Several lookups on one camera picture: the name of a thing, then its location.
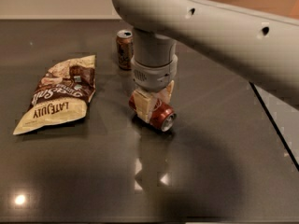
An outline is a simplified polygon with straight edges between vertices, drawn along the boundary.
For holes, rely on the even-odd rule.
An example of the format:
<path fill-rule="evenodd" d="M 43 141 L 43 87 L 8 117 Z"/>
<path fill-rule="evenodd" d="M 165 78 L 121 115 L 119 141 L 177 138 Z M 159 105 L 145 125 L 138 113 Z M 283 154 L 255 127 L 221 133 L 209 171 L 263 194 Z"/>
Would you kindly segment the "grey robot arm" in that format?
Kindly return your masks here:
<path fill-rule="evenodd" d="M 208 0 L 112 0 L 134 27 L 136 83 L 158 91 L 174 58 L 168 36 L 299 107 L 299 21 Z"/>

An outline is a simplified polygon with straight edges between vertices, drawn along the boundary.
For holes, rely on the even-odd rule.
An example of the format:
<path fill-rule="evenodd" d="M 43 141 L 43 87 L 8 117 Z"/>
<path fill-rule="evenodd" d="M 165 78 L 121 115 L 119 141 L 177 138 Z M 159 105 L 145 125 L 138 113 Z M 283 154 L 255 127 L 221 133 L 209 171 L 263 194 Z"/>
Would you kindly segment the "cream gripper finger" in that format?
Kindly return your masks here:
<path fill-rule="evenodd" d="M 161 105 L 161 100 L 155 92 L 145 91 L 141 88 L 133 91 L 137 115 L 146 123 L 150 122 L 153 112 Z"/>
<path fill-rule="evenodd" d="M 166 104 L 169 104 L 171 101 L 172 92 L 174 89 L 175 81 L 172 80 L 164 89 L 160 90 L 157 93 L 157 97 L 161 99 Z"/>

